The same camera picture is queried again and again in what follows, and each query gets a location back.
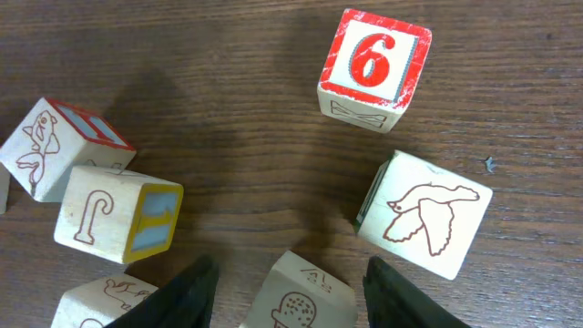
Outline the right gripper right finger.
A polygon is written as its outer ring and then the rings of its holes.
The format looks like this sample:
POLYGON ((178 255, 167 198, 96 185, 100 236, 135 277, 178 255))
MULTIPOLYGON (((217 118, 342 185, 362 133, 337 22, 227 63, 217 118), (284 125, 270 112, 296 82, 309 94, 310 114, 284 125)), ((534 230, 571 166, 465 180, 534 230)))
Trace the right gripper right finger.
POLYGON ((469 328, 378 256, 368 261, 363 291, 370 328, 469 328))

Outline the ice cream wooden block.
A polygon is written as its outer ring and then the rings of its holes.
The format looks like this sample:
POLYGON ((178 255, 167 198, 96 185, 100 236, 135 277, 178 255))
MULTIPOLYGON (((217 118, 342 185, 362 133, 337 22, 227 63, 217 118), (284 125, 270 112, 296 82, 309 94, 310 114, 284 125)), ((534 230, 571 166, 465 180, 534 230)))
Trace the ice cream wooden block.
POLYGON ((354 289, 286 251, 271 267, 240 328, 353 328, 357 319, 354 289))

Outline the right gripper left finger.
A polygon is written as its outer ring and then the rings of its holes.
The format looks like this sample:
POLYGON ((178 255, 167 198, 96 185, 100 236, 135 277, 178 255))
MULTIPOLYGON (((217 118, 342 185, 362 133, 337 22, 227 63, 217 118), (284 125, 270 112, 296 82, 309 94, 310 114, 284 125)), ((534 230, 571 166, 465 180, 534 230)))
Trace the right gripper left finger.
POLYGON ((219 265, 203 255, 106 328, 209 328, 219 277, 219 265))

